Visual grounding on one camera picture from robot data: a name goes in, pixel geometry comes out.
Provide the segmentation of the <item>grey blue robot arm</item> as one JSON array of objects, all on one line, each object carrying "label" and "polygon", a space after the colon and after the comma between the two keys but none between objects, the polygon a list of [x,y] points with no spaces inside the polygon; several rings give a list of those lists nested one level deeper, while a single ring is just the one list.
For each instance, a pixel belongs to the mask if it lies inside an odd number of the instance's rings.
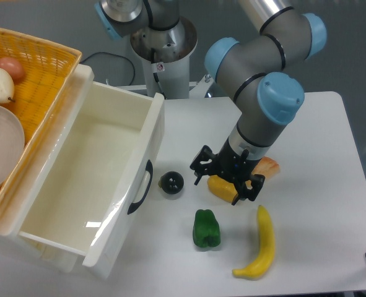
[{"label": "grey blue robot arm", "polygon": [[[289,1],[240,5],[259,37],[247,44],[220,39],[204,65],[242,114],[219,153],[205,146],[190,166],[198,179],[218,176],[233,184],[234,202],[256,199],[265,178],[254,168],[304,102],[303,88],[284,69],[318,53],[327,41],[323,21],[299,14]],[[95,11],[112,39],[130,38],[148,95],[188,97],[189,58],[198,36],[177,1],[98,1]]]}]

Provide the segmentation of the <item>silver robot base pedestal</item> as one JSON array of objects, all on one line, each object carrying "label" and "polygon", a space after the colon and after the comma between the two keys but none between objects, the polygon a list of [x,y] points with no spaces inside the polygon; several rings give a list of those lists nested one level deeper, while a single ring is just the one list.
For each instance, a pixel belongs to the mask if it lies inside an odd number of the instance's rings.
[{"label": "silver robot base pedestal", "polygon": [[198,36],[194,25],[180,17],[171,29],[142,28],[130,37],[142,63],[147,95],[161,93],[167,99],[186,99],[190,92],[190,56]]}]

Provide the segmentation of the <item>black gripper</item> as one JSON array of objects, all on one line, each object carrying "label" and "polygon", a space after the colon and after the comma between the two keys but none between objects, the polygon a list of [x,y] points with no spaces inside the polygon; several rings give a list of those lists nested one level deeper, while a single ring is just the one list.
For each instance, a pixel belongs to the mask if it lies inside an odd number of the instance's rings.
[{"label": "black gripper", "polygon": [[259,160],[249,160],[248,152],[244,150],[240,155],[225,143],[219,153],[213,153],[211,148],[204,145],[190,164],[194,171],[197,186],[203,176],[217,175],[220,178],[233,183],[237,194],[231,204],[236,205],[239,200],[255,201],[263,188],[265,176],[251,174]]}]

